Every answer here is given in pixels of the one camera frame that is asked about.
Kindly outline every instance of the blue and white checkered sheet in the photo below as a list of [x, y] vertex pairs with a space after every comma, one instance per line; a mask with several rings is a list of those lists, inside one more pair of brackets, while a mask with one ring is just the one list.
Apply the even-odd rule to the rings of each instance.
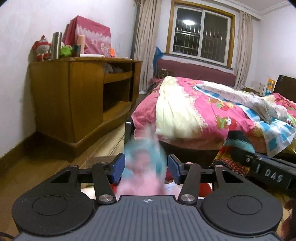
[[[229, 102], [217, 93], [203, 90], [197, 86], [194, 86], [193, 88], [204, 93], [209, 97], [219, 99], [220, 101]], [[261, 127], [266, 143], [267, 155], [269, 157], [273, 157], [276, 154], [280, 153], [282, 150], [284, 150], [292, 143], [296, 134], [296, 128], [275, 118], [272, 118], [271, 123], [267, 124], [264, 121], [260, 120], [259, 115], [252, 109], [245, 107], [241, 104], [233, 104], [242, 108], [242, 110], [247, 114], [247, 116], [252, 121], [258, 123], [258, 126]]]

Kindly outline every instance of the metal screw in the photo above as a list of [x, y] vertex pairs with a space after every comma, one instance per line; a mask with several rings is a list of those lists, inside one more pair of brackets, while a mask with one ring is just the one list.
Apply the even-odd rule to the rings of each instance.
[[195, 199], [194, 196], [191, 194], [184, 194], [181, 196], [181, 200], [185, 202], [192, 202], [194, 201], [194, 199]]
[[102, 202], [111, 202], [114, 199], [112, 195], [109, 194], [103, 194], [99, 196], [99, 200]]

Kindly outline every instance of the window pane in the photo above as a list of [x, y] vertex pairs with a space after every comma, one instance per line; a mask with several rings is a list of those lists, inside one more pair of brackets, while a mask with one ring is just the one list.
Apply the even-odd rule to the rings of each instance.
[[202, 13], [178, 8], [173, 52], [197, 56]]
[[205, 12], [201, 57], [224, 63], [227, 40], [226, 18]]

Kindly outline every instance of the wooden cabinet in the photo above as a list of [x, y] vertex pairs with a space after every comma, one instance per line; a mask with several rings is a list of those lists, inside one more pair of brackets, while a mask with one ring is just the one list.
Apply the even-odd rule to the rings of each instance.
[[[104, 74], [105, 63], [123, 73]], [[30, 64], [37, 131], [77, 154], [124, 122], [139, 96], [141, 62], [64, 58]]]

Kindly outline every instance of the white window frame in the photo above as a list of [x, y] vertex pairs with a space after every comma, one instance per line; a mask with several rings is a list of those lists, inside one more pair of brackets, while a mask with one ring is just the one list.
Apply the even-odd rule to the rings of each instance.
[[[197, 56], [173, 52], [173, 46], [174, 46], [174, 40], [175, 40], [175, 31], [176, 31], [177, 12], [178, 12], [179, 8], [188, 9], [188, 10], [191, 10], [191, 11], [196, 11], [196, 12], [201, 12], [202, 13], [202, 19], [201, 19], [201, 25], [200, 25], [200, 42], [199, 42], [199, 46], [198, 46], [198, 54], [197, 54]], [[219, 62], [219, 61], [215, 61], [215, 60], [211, 60], [211, 59], [208, 59], [208, 58], [202, 58], [201, 57], [203, 32], [204, 32], [204, 25], [205, 25], [205, 13], [206, 12], [227, 19], [227, 39], [226, 39], [226, 48], [225, 48], [225, 56], [224, 56], [224, 62], [223, 63]], [[185, 56], [185, 57], [189, 57], [189, 58], [196, 58], [196, 59], [205, 60], [205, 61], [208, 61], [208, 62], [211, 62], [211, 63], [227, 66], [228, 51], [229, 51], [229, 41], [230, 41], [230, 28], [231, 28], [231, 18], [230, 17], [224, 16], [224, 15], [219, 14], [219, 13], [211, 12], [211, 11], [208, 11], [208, 10], [200, 9], [200, 8], [192, 8], [192, 7], [184, 7], [184, 6], [180, 6], [180, 5], [175, 5], [174, 19], [173, 19], [173, 29], [172, 29], [172, 36], [171, 36], [171, 41], [170, 41], [170, 53], [174, 54], [174, 55], [180, 55], [180, 56]]]

